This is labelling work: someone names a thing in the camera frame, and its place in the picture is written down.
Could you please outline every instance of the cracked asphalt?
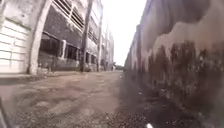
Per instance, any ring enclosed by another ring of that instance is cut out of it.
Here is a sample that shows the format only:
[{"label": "cracked asphalt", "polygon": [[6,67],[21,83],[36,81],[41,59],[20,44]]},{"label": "cracked asphalt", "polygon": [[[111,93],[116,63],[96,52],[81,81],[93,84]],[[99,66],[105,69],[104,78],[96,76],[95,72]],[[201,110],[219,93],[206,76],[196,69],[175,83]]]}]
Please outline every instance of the cracked asphalt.
[{"label": "cracked asphalt", "polygon": [[4,88],[11,95],[4,100],[8,116],[19,128],[144,128],[147,123],[154,128],[190,128],[195,123],[169,103],[146,96],[134,78],[119,71]]}]

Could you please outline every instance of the window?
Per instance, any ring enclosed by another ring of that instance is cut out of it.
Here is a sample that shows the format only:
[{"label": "window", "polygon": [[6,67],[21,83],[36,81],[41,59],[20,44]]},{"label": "window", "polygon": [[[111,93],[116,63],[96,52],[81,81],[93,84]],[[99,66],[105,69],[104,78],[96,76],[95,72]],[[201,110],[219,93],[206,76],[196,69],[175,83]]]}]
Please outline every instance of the window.
[{"label": "window", "polygon": [[42,35],[40,52],[45,52],[54,56],[61,56],[62,42],[46,34]]},{"label": "window", "polygon": [[89,57],[90,57],[90,55],[89,55],[89,53],[87,52],[87,53],[86,53],[86,63],[89,63]]},{"label": "window", "polygon": [[94,55],[91,55],[91,63],[96,64],[96,57]]},{"label": "window", "polygon": [[66,19],[71,20],[76,28],[83,30],[84,20],[76,8],[72,9],[71,2],[67,0],[54,0],[53,4],[64,14]]},{"label": "window", "polygon": [[66,46],[66,58],[72,59],[72,60],[78,60],[77,52],[78,52],[78,49],[76,47],[71,45]]}]

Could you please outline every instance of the wall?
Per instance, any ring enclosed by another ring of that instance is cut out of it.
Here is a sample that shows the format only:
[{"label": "wall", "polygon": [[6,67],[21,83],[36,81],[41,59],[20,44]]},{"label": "wall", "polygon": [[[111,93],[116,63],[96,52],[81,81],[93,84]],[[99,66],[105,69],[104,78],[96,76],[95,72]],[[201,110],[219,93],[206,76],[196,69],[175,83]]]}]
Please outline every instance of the wall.
[{"label": "wall", "polygon": [[67,43],[80,48],[82,33],[77,30],[72,24],[69,24],[67,19],[51,6],[47,15],[44,31],[57,37],[60,40],[66,40]]},{"label": "wall", "polygon": [[222,86],[223,12],[223,0],[148,0],[127,71],[175,104],[202,111]]},{"label": "wall", "polygon": [[3,43],[0,44],[0,73],[28,72],[33,35],[45,2],[45,0],[7,0],[1,7],[0,35]]}]

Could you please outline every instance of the sky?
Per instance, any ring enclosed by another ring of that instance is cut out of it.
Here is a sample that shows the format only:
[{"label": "sky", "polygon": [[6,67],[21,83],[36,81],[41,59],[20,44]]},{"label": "sky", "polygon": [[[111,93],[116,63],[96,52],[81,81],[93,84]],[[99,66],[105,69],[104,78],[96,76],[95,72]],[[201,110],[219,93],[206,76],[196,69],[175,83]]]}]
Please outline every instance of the sky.
[{"label": "sky", "polygon": [[114,36],[114,61],[124,65],[146,0],[102,0]]}]

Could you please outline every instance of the pavement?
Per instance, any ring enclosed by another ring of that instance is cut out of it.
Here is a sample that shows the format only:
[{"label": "pavement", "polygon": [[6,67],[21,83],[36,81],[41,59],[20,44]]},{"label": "pavement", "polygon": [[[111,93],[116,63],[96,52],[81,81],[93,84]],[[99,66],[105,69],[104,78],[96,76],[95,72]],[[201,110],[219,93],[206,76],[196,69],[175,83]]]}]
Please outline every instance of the pavement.
[{"label": "pavement", "polygon": [[200,128],[123,72],[92,72],[0,86],[6,113],[20,128]]}]

